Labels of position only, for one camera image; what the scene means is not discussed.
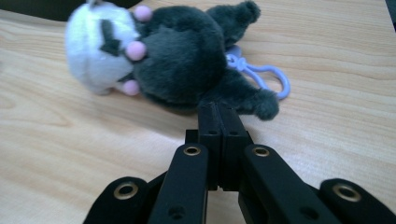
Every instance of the black plastic part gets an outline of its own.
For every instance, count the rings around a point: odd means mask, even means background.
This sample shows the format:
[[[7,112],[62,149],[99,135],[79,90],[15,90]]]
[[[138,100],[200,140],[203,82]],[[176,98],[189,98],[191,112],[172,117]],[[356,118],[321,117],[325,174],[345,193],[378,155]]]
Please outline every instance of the black plastic part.
[[[318,196],[344,223],[396,223],[396,216],[384,204],[350,181],[323,181]]]
[[[268,214],[267,223],[340,223],[270,147],[248,146],[242,163],[246,180]]]
[[[118,199],[116,191],[125,199]],[[84,224],[145,223],[141,212],[148,193],[149,185],[142,179],[123,177],[115,180],[96,199]]]
[[[267,223],[268,214],[260,202],[254,188],[246,180],[246,176],[242,176],[241,186],[239,189],[238,203],[241,212],[247,224]]]
[[[209,150],[208,188],[217,190],[219,185],[219,168],[221,161],[220,117],[216,104],[203,105],[198,110],[198,142]]]
[[[112,0],[119,7],[130,8],[141,0]],[[53,21],[67,21],[86,0],[1,0],[0,9]]]
[[[148,223],[205,223],[208,156],[200,144],[177,149]]]
[[[240,163],[243,150],[249,144],[249,136],[236,111],[227,105],[219,105],[222,131],[219,186],[223,190],[238,191]]]

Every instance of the wooden table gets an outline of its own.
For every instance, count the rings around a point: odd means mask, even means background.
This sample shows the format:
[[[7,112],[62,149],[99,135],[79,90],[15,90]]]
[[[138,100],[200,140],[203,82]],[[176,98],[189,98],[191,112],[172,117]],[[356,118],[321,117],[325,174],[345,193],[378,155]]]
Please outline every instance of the wooden table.
[[[238,45],[251,63],[281,68],[292,90],[274,120],[242,116],[254,141],[306,183],[348,179],[396,212],[396,34],[385,1],[258,4],[262,16]],[[0,15],[0,223],[81,223],[111,181],[167,170],[196,115],[93,95],[68,72],[64,23]],[[236,197],[209,192],[207,223],[244,223]]]

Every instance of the plush ear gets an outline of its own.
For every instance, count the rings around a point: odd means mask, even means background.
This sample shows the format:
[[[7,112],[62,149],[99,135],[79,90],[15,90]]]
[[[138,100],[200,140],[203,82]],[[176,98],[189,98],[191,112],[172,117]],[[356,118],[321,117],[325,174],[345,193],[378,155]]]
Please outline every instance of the plush ear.
[[[232,69],[227,69],[218,85],[202,97],[200,105],[212,102],[224,103],[239,114],[254,114],[262,120],[273,119],[279,111],[273,91],[256,89]]]
[[[225,47],[228,48],[242,38],[248,26],[260,17],[260,8],[253,1],[236,6],[216,6],[206,12],[221,27]]]

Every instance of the metal ring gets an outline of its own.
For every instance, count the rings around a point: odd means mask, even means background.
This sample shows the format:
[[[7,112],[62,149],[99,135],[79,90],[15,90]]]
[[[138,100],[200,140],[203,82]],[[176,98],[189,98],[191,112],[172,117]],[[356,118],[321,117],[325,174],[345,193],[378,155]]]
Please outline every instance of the metal ring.
[[[254,147],[253,153],[256,156],[261,156],[261,157],[267,157],[270,155],[270,151],[268,151],[268,149],[265,147]]]
[[[361,195],[355,189],[346,184],[336,184],[332,187],[332,191],[334,191],[338,197],[349,202],[356,203],[361,200]]]
[[[183,151],[188,156],[196,156],[201,153],[201,149],[198,147],[187,147]]]
[[[121,192],[122,188],[128,188],[128,187],[132,188],[132,190],[126,193]],[[114,190],[114,197],[118,200],[127,200],[134,197],[138,190],[139,187],[134,182],[132,181],[123,182],[119,184],[119,186]]]

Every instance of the hole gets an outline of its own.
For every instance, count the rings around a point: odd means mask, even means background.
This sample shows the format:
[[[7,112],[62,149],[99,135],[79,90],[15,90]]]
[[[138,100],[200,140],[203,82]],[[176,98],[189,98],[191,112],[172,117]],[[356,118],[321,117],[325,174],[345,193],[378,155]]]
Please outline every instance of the hole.
[[[139,187],[134,182],[124,182],[114,190],[114,197],[118,200],[127,200],[134,197]]]
[[[317,220],[319,218],[319,214],[315,209],[310,207],[302,207],[300,208],[300,213],[308,220]]]
[[[188,147],[184,149],[184,154],[188,156],[196,156],[200,153],[201,153],[201,149],[199,149],[198,147]]]
[[[253,148],[253,153],[256,154],[256,156],[261,156],[261,157],[267,157],[270,155],[270,151],[264,147],[255,147]]]
[[[168,216],[171,217],[173,220],[182,219],[185,215],[185,209],[183,206],[180,205],[173,206],[168,210]]]
[[[361,200],[361,195],[349,185],[336,184],[332,187],[332,191],[334,191],[338,197],[352,203],[356,203]]]

